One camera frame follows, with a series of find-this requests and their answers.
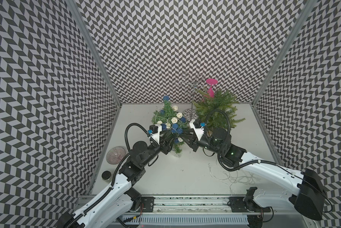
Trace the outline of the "thin wire fairy light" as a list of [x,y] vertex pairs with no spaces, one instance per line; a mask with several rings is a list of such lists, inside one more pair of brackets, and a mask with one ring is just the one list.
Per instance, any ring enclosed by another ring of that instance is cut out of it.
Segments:
[[229,189],[229,193],[236,194],[238,186],[241,185],[242,188],[246,186],[256,184],[261,179],[256,177],[254,174],[245,171],[228,172],[222,171],[223,177],[218,177],[213,173],[212,165],[208,164],[209,175],[214,180],[226,185]]

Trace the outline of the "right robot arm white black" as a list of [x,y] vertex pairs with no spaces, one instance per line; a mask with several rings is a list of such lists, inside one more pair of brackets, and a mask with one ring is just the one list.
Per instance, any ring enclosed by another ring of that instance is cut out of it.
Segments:
[[[207,134],[208,120],[212,113],[220,113],[226,120],[226,128],[216,128],[211,135]],[[243,201],[249,210],[283,207],[294,208],[301,215],[321,221],[325,202],[329,202],[326,190],[318,174],[311,170],[305,171],[288,169],[273,161],[263,160],[244,148],[231,143],[231,122],[222,110],[213,110],[204,121],[194,119],[189,123],[190,128],[183,131],[180,137],[193,149],[198,148],[212,151],[217,156],[221,167],[228,172],[243,170],[265,178],[283,191],[267,192],[258,187],[247,190]]]

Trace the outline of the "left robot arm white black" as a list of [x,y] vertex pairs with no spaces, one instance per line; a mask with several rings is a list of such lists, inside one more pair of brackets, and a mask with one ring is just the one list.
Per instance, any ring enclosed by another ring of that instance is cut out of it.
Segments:
[[[128,131],[139,127],[149,138],[150,145],[138,141],[130,146]],[[64,213],[59,218],[58,228],[106,228],[121,215],[139,207],[141,194],[133,186],[145,174],[145,167],[153,164],[159,153],[171,151],[173,138],[166,138],[170,130],[160,124],[153,124],[146,130],[138,123],[129,124],[124,133],[128,153],[120,161],[111,182],[92,200],[74,213]]]

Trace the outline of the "light green fern tree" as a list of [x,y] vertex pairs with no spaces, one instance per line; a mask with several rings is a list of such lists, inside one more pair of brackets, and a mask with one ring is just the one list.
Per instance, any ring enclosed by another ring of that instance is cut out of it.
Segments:
[[199,119],[206,123],[208,134],[211,134],[215,128],[227,129],[226,117],[229,118],[231,128],[236,128],[238,123],[245,120],[245,118],[237,118],[236,104],[239,102],[231,91],[216,90],[214,97],[200,89],[197,92],[202,95],[202,100],[193,104]]

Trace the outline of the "chrome jewelry stand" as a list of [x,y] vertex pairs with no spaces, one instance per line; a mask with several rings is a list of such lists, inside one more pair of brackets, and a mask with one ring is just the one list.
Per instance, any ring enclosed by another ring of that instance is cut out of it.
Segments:
[[177,85],[186,87],[187,93],[190,95],[190,108],[184,110],[184,117],[190,121],[196,116],[193,102],[195,101],[197,90],[207,87],[205,84],[206,76],[204,74],[191,74],[182,72],[176,79]]

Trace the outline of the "pink glass bowl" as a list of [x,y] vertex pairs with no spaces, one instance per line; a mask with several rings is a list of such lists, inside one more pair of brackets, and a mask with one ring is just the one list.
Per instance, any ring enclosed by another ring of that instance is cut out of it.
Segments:
[[127,150],[124,147],[113,147],[106,153],[106,161],[111,164],[115,165],[118,164],[124,157],[127,155]]

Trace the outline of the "pink hourglass ornament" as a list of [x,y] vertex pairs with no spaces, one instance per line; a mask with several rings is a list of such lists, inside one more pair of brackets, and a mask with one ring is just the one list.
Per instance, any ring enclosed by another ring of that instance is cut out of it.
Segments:
[[209,85],[209,88],[208,88],[208,95],[211,97],[211,98],[214,98],[215,96],[215,92],[213,90],[213,87],[215,85],[218,84],[218,81],[216,79],[213,79],[213,78],[208,78],[206,80],[206,83]]

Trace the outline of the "glass spice jar black lid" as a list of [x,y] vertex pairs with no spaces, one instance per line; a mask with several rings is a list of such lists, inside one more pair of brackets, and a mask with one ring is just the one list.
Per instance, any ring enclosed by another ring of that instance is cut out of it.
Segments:
[[112,173],[110,171],[104,171],[101,174],[101,178],[105,181],[109,180],[112,176]]

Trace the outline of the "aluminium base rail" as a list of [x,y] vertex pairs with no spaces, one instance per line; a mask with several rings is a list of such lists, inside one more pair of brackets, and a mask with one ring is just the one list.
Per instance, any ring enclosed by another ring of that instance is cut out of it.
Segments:
[[100,217],[104,228],[319,228],[290,209],[248,211],[242,195],[144,195],[134,211],[113,214],[120,200]]

